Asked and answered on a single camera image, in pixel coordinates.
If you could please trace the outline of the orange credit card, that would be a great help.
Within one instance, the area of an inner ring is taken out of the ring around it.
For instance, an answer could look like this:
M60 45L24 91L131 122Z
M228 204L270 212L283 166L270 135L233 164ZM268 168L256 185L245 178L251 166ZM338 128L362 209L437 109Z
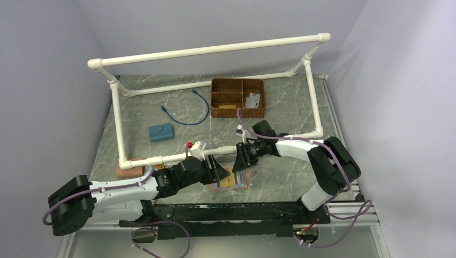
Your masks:
M237 109L236 105L219 105L219 109Z
M244 176L241 173L235 173L223 179L216 184L219 188L242 188L245 186Z

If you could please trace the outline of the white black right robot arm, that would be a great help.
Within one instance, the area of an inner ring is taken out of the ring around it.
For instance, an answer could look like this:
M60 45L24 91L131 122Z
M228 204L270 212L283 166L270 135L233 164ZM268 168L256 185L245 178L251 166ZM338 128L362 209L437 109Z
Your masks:
M317 182L297 201L299 221L309 223L317 210L338 195L361 175L354 158L337 137L325 140L307 140L288 134L276 134L266 120L252 127L256 139L236 145L237 156L233 172L252 167L264 155L292 157L311 164Z

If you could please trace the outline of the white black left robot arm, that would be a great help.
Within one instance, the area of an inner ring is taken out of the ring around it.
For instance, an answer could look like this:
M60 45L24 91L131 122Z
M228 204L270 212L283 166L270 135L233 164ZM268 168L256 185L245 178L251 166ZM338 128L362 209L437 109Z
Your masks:
M146 226L157 221L153 202L176 195L200 183L209 185L230 172L209 155L200 160L189 156L168 168L148 168L144 175L111 182L89 181L76 176L48 198L49 209L42 223L55 236L76 232L86 224L117 220L123 226Z

